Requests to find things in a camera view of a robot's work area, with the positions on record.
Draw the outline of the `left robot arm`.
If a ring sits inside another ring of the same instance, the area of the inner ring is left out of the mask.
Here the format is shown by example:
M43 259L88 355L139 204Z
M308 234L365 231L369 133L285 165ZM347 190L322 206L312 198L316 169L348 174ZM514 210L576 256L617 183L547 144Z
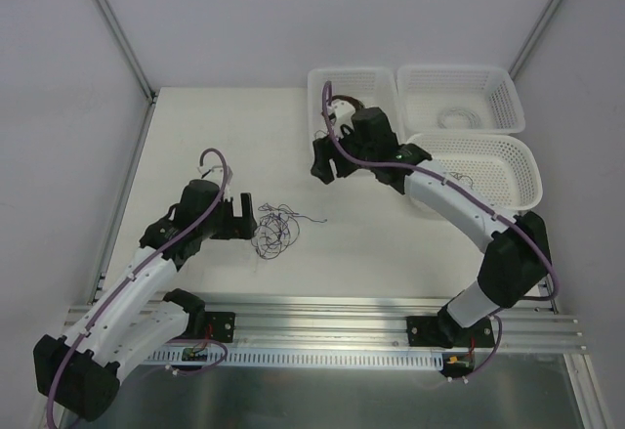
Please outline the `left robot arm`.
M46 419L61 406L92 422L112 405L123 381L174 339L212 341L217 327L198 296L176 288L144 320L139 313L207 239L249 240L257 229L250 193L241 213L223 186L194 179L179 202L149 225L116 283L61 336L43 335L33 348L37 389L47 397Z

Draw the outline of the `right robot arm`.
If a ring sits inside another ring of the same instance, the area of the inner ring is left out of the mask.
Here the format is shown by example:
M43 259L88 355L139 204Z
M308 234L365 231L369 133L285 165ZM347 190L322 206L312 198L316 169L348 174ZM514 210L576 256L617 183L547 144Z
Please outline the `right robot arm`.
M400 144L378 107L341 116L323 108L327 133L312 143L311 173L324 184L358 169L436 211L482 253L475 281L447 302L419 335L431 346L450 349L469 339L474 325L530 299L532 289L555 270L543 219L488 204L464 187L421 147Z

